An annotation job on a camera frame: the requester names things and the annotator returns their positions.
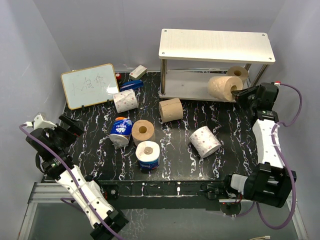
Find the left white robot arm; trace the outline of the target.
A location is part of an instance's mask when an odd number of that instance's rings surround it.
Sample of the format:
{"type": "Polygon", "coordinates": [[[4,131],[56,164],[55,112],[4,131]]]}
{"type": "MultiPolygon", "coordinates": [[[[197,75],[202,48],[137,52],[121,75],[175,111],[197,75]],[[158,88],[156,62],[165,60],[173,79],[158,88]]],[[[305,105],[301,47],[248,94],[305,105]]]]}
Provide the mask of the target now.
{"type": "Polygon", "coordinates": [[[46,120],[40,112],[32,121],[19,127],[26,134],[25,140],[36,150],[36,167],[70,193],[71,198],[62,201],[74,201],[79,205],[93,228],[90,235],[94,240],[122,239],[119,231],[129,222],[128,219],[107,202],[102,185],[92,177],[82,175],[67,151],[84,133],[84,124],[64,114],[59,119],[68,128],[46,120]]]}

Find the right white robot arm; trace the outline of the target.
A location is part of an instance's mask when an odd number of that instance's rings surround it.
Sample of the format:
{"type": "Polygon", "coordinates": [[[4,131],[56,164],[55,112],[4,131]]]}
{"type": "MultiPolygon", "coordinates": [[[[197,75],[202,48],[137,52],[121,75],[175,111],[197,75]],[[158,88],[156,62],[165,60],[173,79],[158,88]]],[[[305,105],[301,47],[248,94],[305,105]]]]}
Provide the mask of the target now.
{"type": "Polygon", "coordinates": [[[241,108],[250,113],[258,160],[249,176],[230,173],[225,177],[222,190],[230,199],[241,194],[246,200],[281,208],[292,191],[291,181],[297,176],[288,170],[278,154],[280,142],[276,139],[279,118],[273,106],[280,85],[279,82],[263,82],[231,92],[241,108]]]}

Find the brown roll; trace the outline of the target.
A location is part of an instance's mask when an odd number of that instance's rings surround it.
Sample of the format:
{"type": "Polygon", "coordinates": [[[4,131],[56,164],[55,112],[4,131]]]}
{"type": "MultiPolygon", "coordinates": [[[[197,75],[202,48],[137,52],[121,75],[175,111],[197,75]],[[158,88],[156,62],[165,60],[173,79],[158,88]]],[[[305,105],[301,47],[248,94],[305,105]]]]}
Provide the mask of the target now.
{"type": "Polygon", "coordinates": [[[133,124],[131,135],[133,137],[134,144],[138,146],[144,141],[156,141],[155,127],[148,120],[138,120],[133,124]]]}
{"type": "Polygon", "coordinates": [[[222,101],[233,101],[232,91],[243,89],[243,81],[237,76],[213,76],[207,84],[207,92],[212,97],[222,101]]]}
{"type": "Polygon", "coordinates": [[[231,77],[238,77],[242,80],[242,83],[244,84],[247,78],[249,77],[249,72],[244,67],[232,66],[229,68],[226,75],[231,77]]]}
{"type": "Polygon", "coordinates": [[[159,113],[163,123],[183,118],[183,107],[179,98],[172,98],[159,102],[159,113]]]}

